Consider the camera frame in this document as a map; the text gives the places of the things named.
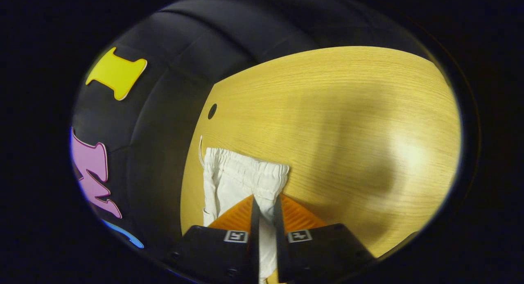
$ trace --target drawstring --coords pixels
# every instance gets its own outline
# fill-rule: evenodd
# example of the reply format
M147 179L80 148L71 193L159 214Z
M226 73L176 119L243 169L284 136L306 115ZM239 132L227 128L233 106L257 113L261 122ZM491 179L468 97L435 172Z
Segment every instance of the drawstring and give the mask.
M200 136L200 142L198 144L198 159L200 159L200 164L204 167L204 159L202 159L202 136Z

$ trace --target white cloth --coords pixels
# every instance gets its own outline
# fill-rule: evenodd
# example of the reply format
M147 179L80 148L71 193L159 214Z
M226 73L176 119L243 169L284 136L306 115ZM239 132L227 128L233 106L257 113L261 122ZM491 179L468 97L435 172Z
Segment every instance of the white cloth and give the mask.
M288 179L289 166L260 161L238 153L207 148L202 159L202 137L199 157L204 167L204 226L232 206L253 194L260 208L259 247L260 282L265 283L277 267L277 245L273 207Z

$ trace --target wooden table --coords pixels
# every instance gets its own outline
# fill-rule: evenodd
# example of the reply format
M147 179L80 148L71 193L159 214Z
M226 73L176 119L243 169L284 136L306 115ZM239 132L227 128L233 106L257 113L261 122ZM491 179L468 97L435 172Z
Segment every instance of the wooden table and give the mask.
M182 232L202 224L200 135L203 155L219 147L290 165L283 192L326 223L346 224L374 256L434 215L461 148L453 92L430 61L380 47L278 58L211 90L185 164Z

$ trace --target orange gripper pad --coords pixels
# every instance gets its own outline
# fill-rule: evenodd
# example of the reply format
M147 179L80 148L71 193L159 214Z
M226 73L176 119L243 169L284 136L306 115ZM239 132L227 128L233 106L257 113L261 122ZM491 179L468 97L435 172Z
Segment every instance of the orange gripper pad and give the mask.
M326 223L316 215L305 209L297 202L284 194L280 195L282 204L282 216L284 221L284 230L286 234L296 230L305 230L327 226Z
M253 195L244 198L244 200L238 202L236 205L228 209L213 223L211 223L208 228L250 232L252 209Z

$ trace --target black background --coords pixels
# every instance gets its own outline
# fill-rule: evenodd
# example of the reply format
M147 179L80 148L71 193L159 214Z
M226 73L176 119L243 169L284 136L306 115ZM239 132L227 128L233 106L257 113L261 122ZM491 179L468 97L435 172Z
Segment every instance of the black background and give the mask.
M80 79L116 36L175 0L4 0L8 181L6 282L178 283L95 218L70 170L71 107ZM380 0L452 54L479 105L477 181L448 230L358 283L522 280L522 0Z

